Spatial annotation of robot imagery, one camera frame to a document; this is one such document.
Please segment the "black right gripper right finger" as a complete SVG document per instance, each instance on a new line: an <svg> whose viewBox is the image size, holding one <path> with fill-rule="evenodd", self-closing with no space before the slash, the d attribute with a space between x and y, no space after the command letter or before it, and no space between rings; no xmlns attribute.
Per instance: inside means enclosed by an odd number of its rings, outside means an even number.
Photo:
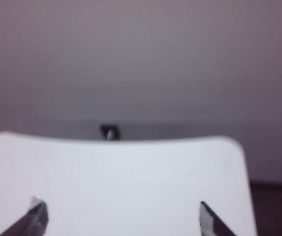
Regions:
<svg viewBox="0 0 282 236"><path fill-rule="evenodd" d="M236 236L204 201L200 202L199 223L202 236Z"/></svg>

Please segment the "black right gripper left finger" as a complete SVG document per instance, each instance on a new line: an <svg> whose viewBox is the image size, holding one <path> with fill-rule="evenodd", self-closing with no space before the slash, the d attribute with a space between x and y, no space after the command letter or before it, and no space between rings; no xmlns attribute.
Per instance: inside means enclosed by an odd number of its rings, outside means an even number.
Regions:
<svg viewBox="0 0 282 236"><path fill-rule="evenodd" d="M0 236L44 236L48 225L48 208L44 200L32 196L25 215Z"/></svg>

